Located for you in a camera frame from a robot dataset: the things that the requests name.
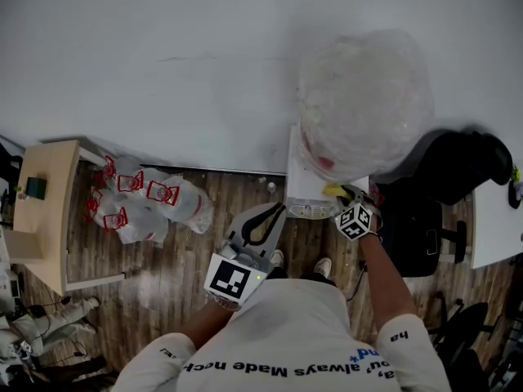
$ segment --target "white wall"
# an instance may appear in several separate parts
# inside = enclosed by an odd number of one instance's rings
[[[301,54],[400,27],[435,126],[479,124],[523,158],[522,16],[523,0],[0,0],[0,134],[284,172]]]

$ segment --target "sneaker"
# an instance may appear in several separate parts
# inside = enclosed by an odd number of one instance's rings
[[[328,257],[320,258],[314,266],[314,272],[329,278],[330,270],[333,268],[333,262]]]
[[[100,306],[100,301],[98,300],[97,297],[94,297],[94,296],[87,299],[87,302],[89,302],[89,305],[91,306],[92,310],[94,310],[95,308],[98,308],[98,306]]]
[[[285,264],[285,258],[281,250],[275,250],[275,253],[270,258],[270,262],[274,267],[280,267],[281,269],[283,269]]]
[[[95,326],[91,323],[82,322],[82,330],[85,332],[88,332],[89,334],[96,334],[98,330],[96,330]]]

